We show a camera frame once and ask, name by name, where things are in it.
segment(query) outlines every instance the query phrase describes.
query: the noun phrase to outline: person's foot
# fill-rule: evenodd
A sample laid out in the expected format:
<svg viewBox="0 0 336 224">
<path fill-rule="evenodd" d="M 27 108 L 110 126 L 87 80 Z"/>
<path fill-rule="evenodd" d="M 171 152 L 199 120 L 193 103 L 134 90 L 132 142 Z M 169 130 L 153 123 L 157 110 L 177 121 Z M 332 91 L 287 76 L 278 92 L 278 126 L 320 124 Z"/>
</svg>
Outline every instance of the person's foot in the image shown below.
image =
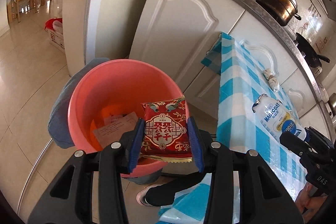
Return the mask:
<svg viewBox="0 0 336 224">
<path fill-rule="evenodd" d="M 162 184 L 153 184 L 153 185 L 150 185 L 148 187 L 146 187 L 145 189 L 143 189 L 141 192 L 139 192 L 136 196 L 136 200 L 137 202 L 140 204 L 140 205 L 143 205 L 143 206 L 152 206 L 153 205 L 150 205 L 149 203 L 146 202 L 146 199 L 145 199 L 145 195 L 147 194 L 148 190 L 150 188 L 153 188 L 153 187 L 156 187 L 156 186 L 160 186 Z"/>
</svg>

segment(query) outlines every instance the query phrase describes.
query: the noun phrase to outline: metal screw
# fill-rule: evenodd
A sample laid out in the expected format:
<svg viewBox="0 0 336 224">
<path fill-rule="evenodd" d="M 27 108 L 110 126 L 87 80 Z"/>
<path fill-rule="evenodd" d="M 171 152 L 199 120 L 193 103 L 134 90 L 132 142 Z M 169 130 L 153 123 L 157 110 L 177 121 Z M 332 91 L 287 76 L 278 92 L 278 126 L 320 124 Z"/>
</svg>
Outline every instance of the metal screw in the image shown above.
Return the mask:
<svg viewBox="0 0 336 224">
<path fill-rule="evenodd" d="M 75 157 L 77 157 L 77 158 L 79 158 L 79 157 L 81 157 L 81 156 L 83 156 L 84 155 L 84 151 L 83 150 L 77 150 L 76 152 L 75 152 Z"/>
<path fill-rule="evenodd" d="M 249 154 L 250 154 L 252 157 L 256 157 L 256 156 L 258 156 L 258 152 L 255 151 L 255 150 L 250 150 L 250 151 L 249 151 Z"/>
<path fill-rule="evenodd" d="M 218 148 L 220 148 L 220 146 L 221 146 L 221 143 L 219 143 L 219 142 L 212 142 L 212 143 L 211 143 L 211 147 L 212 147 L 212 148 L 216 148 L 216 149 L 218 149 Z"/>
<path fill-rule="evenodd" d="M 114 142 L 111 144 L 111 147 L 114 148 L 114 149 L 117 149 L 119 147 L 121 147 L 121 143 L 120 142 Z"/>
</svg>

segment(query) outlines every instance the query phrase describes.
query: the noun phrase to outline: cooking pot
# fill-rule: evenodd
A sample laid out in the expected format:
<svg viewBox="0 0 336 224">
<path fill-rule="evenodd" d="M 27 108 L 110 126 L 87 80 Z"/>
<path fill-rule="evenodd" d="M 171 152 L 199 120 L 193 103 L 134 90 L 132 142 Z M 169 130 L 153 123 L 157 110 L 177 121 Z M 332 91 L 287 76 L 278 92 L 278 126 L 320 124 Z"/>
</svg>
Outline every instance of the cooking pot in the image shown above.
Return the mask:
<svg viewBox="0 0 336 224">
<path fill-rule="evenodd" d="M 281 26 L 286 26 L 293 16 L 298 20 L 296 0 L 256 0 Z"/>
<path fill-rule="evenodd" d="M 296 42 L 297 48 L 302 53 L 302 55 L 304 55 L 304 59 L 310 67 L 322 67 L 320 59 L 330 63 L 330 59 L 328 57 L 317 54 L 312 45 L 310 45 L 309 42 L 298 32 L 296 33 Z"/>
</svg>

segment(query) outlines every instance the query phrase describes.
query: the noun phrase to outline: kitchen counter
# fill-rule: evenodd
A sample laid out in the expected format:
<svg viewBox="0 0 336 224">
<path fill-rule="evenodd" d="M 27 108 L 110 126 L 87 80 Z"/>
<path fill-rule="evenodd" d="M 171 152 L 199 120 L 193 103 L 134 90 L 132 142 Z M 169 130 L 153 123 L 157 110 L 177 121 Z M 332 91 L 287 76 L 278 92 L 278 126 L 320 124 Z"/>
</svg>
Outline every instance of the kitchen counter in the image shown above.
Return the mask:
<svg viewBox="0 0 336 224">
<path fill-rule="evenodd" d="M 297 64 L 298 68 L 304 75 L 310 89 L 314 95 L 317 105 L 321 109 L 325 122 L 328 126 L 330 136 L 333 141 L 336 139 L 336 133 L 333 128 L 331 118 L 328 111 L 322 101 L 322 96 L 318 84 L 315 80 L 310 67 L 306 63 L 305 59 L 301 55 L 299 49 L 294 44 L 288 33 L 281 27 L 269 13 L 267 13 L 258 3 L 254 0 L 233 0 L 245 10 L 247 10 L 252 16 L 254 16 L 261 24 L 263 24 L 269 32 L 280 42 L 284 49 L 291 56 L 293 61 Z"/>
</svg>

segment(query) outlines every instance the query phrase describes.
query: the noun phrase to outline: human hand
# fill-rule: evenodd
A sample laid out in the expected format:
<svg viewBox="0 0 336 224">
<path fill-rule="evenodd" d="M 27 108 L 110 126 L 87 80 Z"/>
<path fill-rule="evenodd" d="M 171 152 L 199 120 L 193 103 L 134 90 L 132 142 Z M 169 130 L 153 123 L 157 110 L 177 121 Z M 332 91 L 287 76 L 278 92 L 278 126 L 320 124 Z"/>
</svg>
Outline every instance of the human hand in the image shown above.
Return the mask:
<svg viewBox="0 0 336 224">
<path fill-rule="evenodd" d="M 308 211 L 302 215 L 305 223 L 307 223 L 317 213 L 324 201 L 327 199 L 326 196 L 317 196 L 315 198 L 311 198 L 309 196 L 309 192 L 313 187 L 314 186 L 312 184 L 307 182 L 295 200 L 295 204 L 298 207 L 300 213 L 303 213 L 305 208 L 308 209 Z"/>
</svg>

